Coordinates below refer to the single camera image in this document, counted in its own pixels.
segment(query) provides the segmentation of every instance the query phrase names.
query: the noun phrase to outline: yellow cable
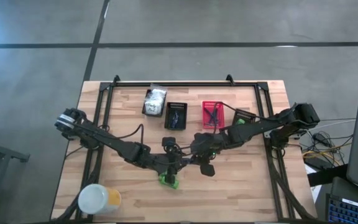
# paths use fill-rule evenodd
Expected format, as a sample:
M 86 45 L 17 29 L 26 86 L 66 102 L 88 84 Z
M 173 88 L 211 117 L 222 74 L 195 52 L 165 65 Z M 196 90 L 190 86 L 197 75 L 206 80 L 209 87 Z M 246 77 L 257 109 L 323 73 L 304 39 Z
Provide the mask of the yellow cable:
M 346 144 L 343 145 L 343 146 L 348 146 L 348 145 L 350 145 L 350 144 L 352 144 L 352 143 L 351 143 L 351 142 L 350 142 L 350 143 L 346 143 Z M 325 152 L 331 152 L 331 151 L 333 151 L 334 149 L 337 149 L 337 148 L 343 147 L 343 146 L 335 146 L 335 147 L 332 147 L 332 148 L 329 148 L 329 149 L 323 149 L 324 151 L 322 151 L 322 152 L 307 151 L 307 152 L 304 152 L 304 153 L 302 154 L 302 156 L 304 156 L 304 155 L 306 155 L 306 154 L 309 154 L 309 153 L 312 153 L 312 152 L 318 153 L 318 154 L 322 154 L 322 153 L 325 153 Z
M 336 163 L 336 164 L 338 164 L 339 166 L 341 165 L 336 159 L 334 159 L 331 155 L 329 155 L 329 154 L 327 154 L 327 152 L 314 152 L 314 153 L 316 153 L 316 155 L 313 155 L 313 156 L 303 156 L 303 158 L 314 158 L 314 157 L 318 157 L 318 156 L 320 156 L 320 155 L 324 155 L 324 156 L 328 156 L 328 157 L 330 157 L 330 158 L 332 158 L 333 160 L 334 160 L 334 162 Z

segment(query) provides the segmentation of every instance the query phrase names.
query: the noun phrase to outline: metal bracket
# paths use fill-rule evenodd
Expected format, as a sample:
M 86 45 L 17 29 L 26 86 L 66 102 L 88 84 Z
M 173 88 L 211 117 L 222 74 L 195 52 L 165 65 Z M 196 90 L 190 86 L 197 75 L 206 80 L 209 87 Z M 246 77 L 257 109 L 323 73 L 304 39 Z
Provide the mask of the metal bracket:
M 107 88 L 109 88 L 110 85 L 111 85 L 110 82 L 100 83 L 99 91 L 107 90 Z
M 231 84 L 231 86 L 235 86 L 235 85 L 236 85 L 236 83 L 234 83 L 233 77 L 232 77 L 230 74 L 227 75 L 226 81 L 229 81 L 230 84 Z
M 267 82 L 257 82 L 259 88 L 268 91 L 269 90 L 269 85 L 267 84 Z
M 118 82 L 118 81 L 121 81 L 121 79 L 119 78 L 118 75 L 116 75 L 116 76 L 114 77 L 114 80 L 113 80 L 112 82 L 115 83 L 115 82 Z

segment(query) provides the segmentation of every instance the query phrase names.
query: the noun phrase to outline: gray concrete floor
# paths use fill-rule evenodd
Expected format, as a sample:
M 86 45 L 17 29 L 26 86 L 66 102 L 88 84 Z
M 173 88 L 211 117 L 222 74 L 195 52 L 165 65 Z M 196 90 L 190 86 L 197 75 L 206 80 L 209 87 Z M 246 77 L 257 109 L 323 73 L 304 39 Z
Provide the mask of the gray concrete floor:
M 92 43 L 102 5 L 0 1 L 0 44 Z M 100 42 L 279 41 L 358 41 L 358 0 L 111 0 Z M 76 106 L 89 55 L 0 49 L 0 145 L 31 154 L 29 163 L 9 166 L 0 222 L 48 220 L 67 146 L 53 124 Z M 358 47 L 99 49 L 91 80 L 222 80 L 229 73 L 284 80 L 290 102 L 312 103 L 321 119 L 356 116 Z M 321 130 L 347 136 L 353 126 Z

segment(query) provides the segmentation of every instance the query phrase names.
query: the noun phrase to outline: blue keyboard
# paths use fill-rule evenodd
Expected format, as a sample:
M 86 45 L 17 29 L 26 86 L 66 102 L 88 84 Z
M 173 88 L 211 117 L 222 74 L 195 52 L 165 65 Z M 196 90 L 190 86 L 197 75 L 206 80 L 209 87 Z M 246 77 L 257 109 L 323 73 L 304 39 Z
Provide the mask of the blue keyboard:
M 327 220 L 358 224 L 358 203 L 327 194 Z

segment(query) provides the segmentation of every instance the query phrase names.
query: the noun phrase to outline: black basket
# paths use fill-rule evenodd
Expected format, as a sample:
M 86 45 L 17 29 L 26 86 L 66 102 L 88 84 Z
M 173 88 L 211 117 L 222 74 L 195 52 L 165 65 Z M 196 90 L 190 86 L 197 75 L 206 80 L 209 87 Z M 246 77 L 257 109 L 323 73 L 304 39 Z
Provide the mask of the black basket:
M 178 113 L 178 121 L 175 127 L 172 127 L 175 113 Z M 165 125 L 164 127 L 169 130 L 184 130 L 186 129 L 187 117 L 187 103 L 167 103 L 167 111 L 165 112 Z
M 147 97 L 147 95 L 151 92 L 152 90 L 147 90 L 146 92 L 146 96 L 145 98 Z M 162 117 L 162 114 L 163 114 L 163 111 L 164 111 L 164 107 L 165 107 L 165 99 L 166 99 L 167 95 L 164 96 L 164 101 L 162 103 L 162 108 L 161 108 L 161 112 L 159 114 L 147 114 L 146 113 L 146 110 L 145 110 L 145 105 L 143 103 L 143 109 L 142 109 L 142 114 L 146 115 L 146 116 L 154 116 L 154 117 L 158 117 L 158 118 L 161 118 Z
M 236 113 L 234 113 L 232 125 L 235 125 L 239 119 L 243 119 L 246 123 L 253 123 L 255 122 L 256 114 L 253 114 L 248 111 L 236 109 Z

